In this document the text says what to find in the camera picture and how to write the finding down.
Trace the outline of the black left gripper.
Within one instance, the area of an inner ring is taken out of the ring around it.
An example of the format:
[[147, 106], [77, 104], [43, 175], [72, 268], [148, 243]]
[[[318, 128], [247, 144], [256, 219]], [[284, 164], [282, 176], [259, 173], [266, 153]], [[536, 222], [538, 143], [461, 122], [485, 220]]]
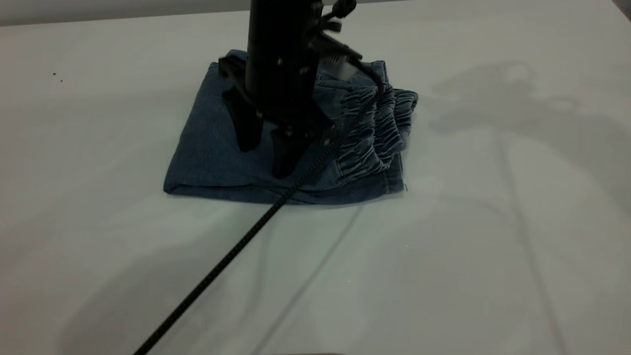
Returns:
[[265, 121], [278, 127], [271, 131], [277, 179], [293, 173], [313, 140], [328, 140], [332, 132], [314, 101], [322, 8], [319, 0], [253, 0], [246, 58], [219, 59], [219, 74], [232, 84], [223, 103], [240, 151], [259, 146]]

